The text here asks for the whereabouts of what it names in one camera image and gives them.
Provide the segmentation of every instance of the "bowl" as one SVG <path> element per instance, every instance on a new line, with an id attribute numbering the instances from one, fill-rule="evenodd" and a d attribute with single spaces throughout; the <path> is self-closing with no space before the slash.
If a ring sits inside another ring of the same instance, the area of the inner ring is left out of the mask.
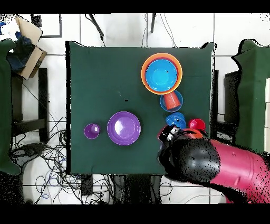
<path id="1" fill-rule="evenodd" d="M 165 64 L 167 64 L 168 65 L 167 67 L 169 70 L 166 70 L 165 67 L 163 67 L 163 69 L 160 69 L 159 72 L 156 73 L 157 77 L 155 77 L 154 76 L 155 71 L 153 71 L 153 68 L 157 67 L 157 65 L 159 65 L 159 64 L 162 64 L 163 66 Z M 176 82 L 173 81 L 172 83 L 169 83 L 168 81 L 166 81 L 166 79 L 164 79 L 162 77 L 162 75 L 165 74 L 165 77 L 167 77 L 168 80 L 171 80 L 172 77 L 175 78 L 175 73 L 173 72 L 174 69 L 176 70 L 176 74 L 177 74 Z M 142 69 L 141 69 L 141 80 L 142 80 L 143 85 L 150 92 L 152 92 L 154 94 L 158 94 L 158 95 L 169 94 L 170 92 L 174 91 L 179 86 L 181 79 L 182 79 L 182 67 L 181 67 L 179 61 L 171 54 L 167 54 L 167 53 L 153 54 L 144 62 Z M 161 85 L 162 88 L 153 89 L 156 86 L 158 86 L 159 83 L 162 84 L 164 82 L 165 82 L 165 84 Z"/>
<path id="2" fill-rule="evenodd" d="M 172 109 L 169 109 L 169 110 L 168 110 L 168 109 L 166 108 L 166 105 L 165 105 L 164 95 L 161 95 L 161 97 L 160 97 L 160 106 L 161 106 L 165 111 L 171 112 L 171 113 L 178 111 L 178 110 L 181 108 L 182 104 L 183 104 L 183 97 L 182 97 L 181 93 L 178 92 L 177 90 L 175 90 L 174 92 L 175 92 L 176 96 L 178 97 L 178 99 L 179 99 L 179 101 L 180 101 L 180 103 L 181 103 L 180 106 L 178 106 L 178 107 L 175 107 L 175 108 L 172 108 Z"/>
<path id="3" fill-rule="evenodd" d="M 176 67 L 168 60 L 155 60 L 149 64 L 146 70 L 146 82 L 155 91 L 167 91 L 174 86 L 176 81 Z"/>
<path id="4" fill-rule="evenodd" d="M 188 122 L 188 127 L 197 130 L 205 130 L 205 123 L 202 119 L 192 119 Z"/>
<path id="5" fill-rule="evenodd" d="M 141 125 L 138 118 L 127 111 L 114 114 L 107 125 L 109 138 L 118 145 L 130 145 L 140 136 Z"/>
<path id="6" fill-rule="evenodd" d="M 165 121 L 169 126 L 176 125 L 181 129 L 186 128 L 185 118 L 180 112 L 175 112 L 169 115 L 168 117 L 166 117 Z"/>

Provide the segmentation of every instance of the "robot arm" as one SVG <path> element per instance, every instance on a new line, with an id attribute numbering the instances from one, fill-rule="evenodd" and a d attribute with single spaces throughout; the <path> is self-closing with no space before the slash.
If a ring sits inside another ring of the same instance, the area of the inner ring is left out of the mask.
<path id="1" fill-rule="evenodd" d="M 270 203 L 267 159 L 216 140 L 190 138 L 172 130 L 166 127 L 159 135 L 162 148 L 158 160 L 169 179 L 211 187 L 233 202 Z"/>

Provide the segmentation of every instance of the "black chair leg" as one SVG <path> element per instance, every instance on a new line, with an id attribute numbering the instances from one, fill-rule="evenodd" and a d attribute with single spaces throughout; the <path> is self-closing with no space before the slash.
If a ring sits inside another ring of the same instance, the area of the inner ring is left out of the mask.
<path id="1" fill-rule="evenodd" d="M 152 13 L 151 33 L 154 32 L 156 13 Z"/>

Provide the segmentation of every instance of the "blue plate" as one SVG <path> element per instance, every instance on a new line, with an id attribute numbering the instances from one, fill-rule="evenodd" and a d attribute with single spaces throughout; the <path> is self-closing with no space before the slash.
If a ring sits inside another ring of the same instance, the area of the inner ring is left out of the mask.
<path id="1" fill-rule="evenodd" d="M 146 70 L 146 82 L 155 91 L 169 90 L 177 81 L 174 64 L 165 59 L 153 61 Z"/>
<path id="2" fill-rule="evenodd" d="M 166 105 L 165 105 L 164 95 L 161 95 L 161 97 L 160 97 L 160 105 L 161 105 L 161 107 L 165 111 L 171 112 L 171 113 L 178 111 L 181 108 L 182 104 L 183 104 L 183 97 L 182 97 L 181 93 L 178 92 L 177 90 L 175 90 L 174 92 L 175 92 L 176 96 L 178 97 L 178 99 L 179 99 L 179 101 L 181 103 L 180 106 L 178 106 L 178 107 L 167 110 Z"/>
<path id="3" fill-rule="evenodd" d="M 186 128 L 185 118 L 180 112 L 175 112 L 169 115 L 168 117 L 166 117 L 165 121 L 169 126 L 176 125 L 181 129 Z"/>

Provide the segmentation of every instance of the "white tile floor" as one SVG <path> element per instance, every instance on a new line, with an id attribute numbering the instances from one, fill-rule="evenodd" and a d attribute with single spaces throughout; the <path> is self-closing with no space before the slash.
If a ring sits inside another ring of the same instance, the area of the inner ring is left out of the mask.
<path id="1" fill-rule="evenodd" d="M 95 19 L 104 33 L 104 42 L 110 46 L 146 46 L 145 14 L 97 14 Z M 58 26 L 55 23 L 55 15 L 47 15 L 46 20 L 51 18 L 51 26 Z M 166 14 L 166 19 L 172 30 L 175 44 L 180 47 L 199 48 L 206 42 L 217 43 L 215 69 L 219 70 L 219 97 L 218 112 L 224 113 L 224 74 L 238 70 L 236 63 L 230 58 L 237 54 L 238 46 L 243 39 L 256 39 L 262 45 L 270 44 L 270 15 L 269 14 Z M 172 47 L 172 40 L 166 32 L 162 19 L 158 14 L 155 22 L 155 30 L 150 33 L 151 14 L 148 14 L 148 47 Z M 77 41 L 86 46 L 103 46 L 99 34 L 91 21 L 87 20 L 84 14 L 62 14 L 62 38 L 40 39 L 38 46 L 48 52 L 41 68 L 48 68 L 49 76 L 49 111 L 50 127 L 54 126 L 54 120 L 58 121 L 66 115 L 66 68 L 65 68 L 65 45 L 66 40 Z M 37 74 L 33 79 L 24 80 L 24 84 L 37 97 Z M 38 102 L 23 89 L 23 115 L 24 119 L 37 118 Z M 65 129 L 66 120 L 60 122 L 59 129 Z M 37 133 L 27 133 L 23 144 L 39 142 Z M 57 138 L 53 138 L 50 144 L 57 144 Z M 34 186 L 36 178 L 45 175 L 49 168 L 41 159 L 31 161 L 24 173 L 24 194 L 26 198 L 34 201 L 39 198 L 41 186 Z M 98 181 L 103 177 L 95 175 Z M 101 183 L 97 182 L 95 188 L 100 191 Z M 224 197 L 220 192 L 213 189 L 203 188 L 199 185 L 189 183 L 172 182 L 173 186 L 170 195 L 162 196 L 163 203 L 224 203 Z M 59 190 L 60 186 L 49 186 L 43 194 L 50 197 L 41 197 L 38 204 L 78 204 L 79 200 L 69 191 Z M 163 184 L 160 188 L 161 195 L 168 194 L 171 188 Z"/>

